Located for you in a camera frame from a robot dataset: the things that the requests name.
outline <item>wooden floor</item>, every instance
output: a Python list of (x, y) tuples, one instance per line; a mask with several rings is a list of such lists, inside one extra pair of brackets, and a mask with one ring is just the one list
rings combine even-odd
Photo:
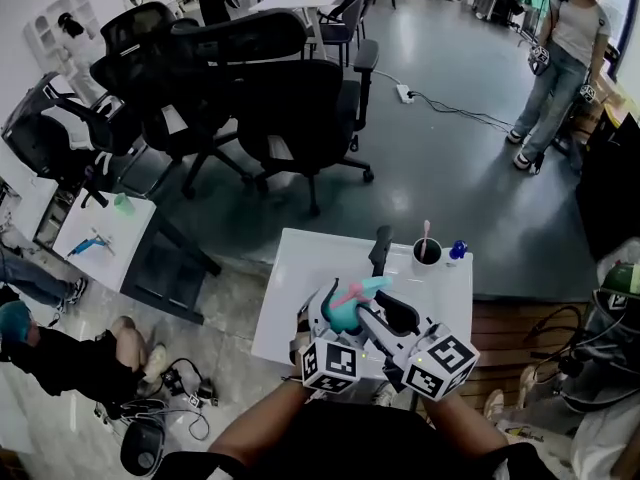
[[(529, 331), (544, 317), (567, 304), (522, 304), (474, 302), (471, 342), (480, 351), (480, 360), (458, 393), (472, 407), (482, 410), (489, 394), (501, 389), (505, 406), (513, 406), (518, 399), (520, 374), (539, 360), (531, 358), (532, 351), (555, 352), (571, 337), (571, 331), (551, 331), (526, 340)], [(584, 314), (586, 304), (573, 304)], [(546, 326), (575, 327), (573, 312), (562, 311), (550, 319)], [(555, 369), (547, 363), (539, 370), (544, 378)], [(424, 413), (421, 405), (418, 412)]]

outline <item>cup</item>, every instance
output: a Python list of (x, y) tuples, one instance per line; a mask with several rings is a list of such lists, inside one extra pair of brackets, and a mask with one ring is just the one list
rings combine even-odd
[(136, 213), (136, 208), (133, 206), (131, 199), (127, 197), (126, 194), (122, 192), (118, 194), (113, 200), (113, 206), (115, 206), (116, 210), (121, 212), (123, 215), (130, 217), (134, 213)]
[(429, 268), (436, 265), (442, 257), (442, 247), (438, 241), (433, 238), (427, 238), (427, 248), (424, 252), (424, 258), (420, 258), (423, 241), (424, 238), (421, 238), (413, 244), (413, 269), (416, 274), (425, 274), (429, 271)]

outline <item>black cup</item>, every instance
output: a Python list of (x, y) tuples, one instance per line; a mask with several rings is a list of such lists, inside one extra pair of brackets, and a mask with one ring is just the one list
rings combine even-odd
[(438, 263), (440, 256), (442, 256), (442, 247), (440, 247), (440, 244), (433, 238), (427, 238), (427, 249), (424, 252), (424, 258), (420, 259), (422, 242), (424, 242), (424, 238), (418, 240), (413, 246), (413, 256), (416, 261), (423, 265), (434, 265)]

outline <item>sneaker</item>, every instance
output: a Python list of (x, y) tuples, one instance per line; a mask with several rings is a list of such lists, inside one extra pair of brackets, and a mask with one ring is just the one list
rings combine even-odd
[(75, 283), (73, 283), (73, 291), (69, 298), (67, 298), (66, 302), (71, 304), (77, 304), (80, 298), (84, 295), (84, 291), (87, 289), (88, 281), (86, 278), (81, 277)]
[(526, 171), (531, 167), (531, 161), (522, 153), (518, 153), (513, 159), (513, 164), (521, 171)]
[(524, 402), (527, 398), (527, 394), (533, 389), (536, 382), (538, 382), (536, 367), (534, 365), (529, 365), (520, 375), (520, 393), (518, 394), (518, 403), (516, 404), (517, 409), (524, 409)]
[(501, 389), (494, 389), (484, 403), (484, 417), (495, 423), (503, 411), (504, 393)]
[(505, 139), (511, 142), (511, 144), (522, 144), (524, 137), (511, 130)]
[(379, 405), (380, 407), (391, 407), (396, 396), (398, 396), (398, 393), (391, 383), (383, 382), (371, 397), (371, 404)]
[(151, 351), (149, 360), (144, 366), (144, 380), (147, 384), (153, 384), (160, 374), (167, 369), (167, 349), (164, 345), (158, 344)]

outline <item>hat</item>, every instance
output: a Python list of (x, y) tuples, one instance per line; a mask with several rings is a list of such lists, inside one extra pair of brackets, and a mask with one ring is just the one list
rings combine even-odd
[(25, 343), (31, 326), (31, 312), (24, 302), (16, 300), (0, 307), (0, 341)]

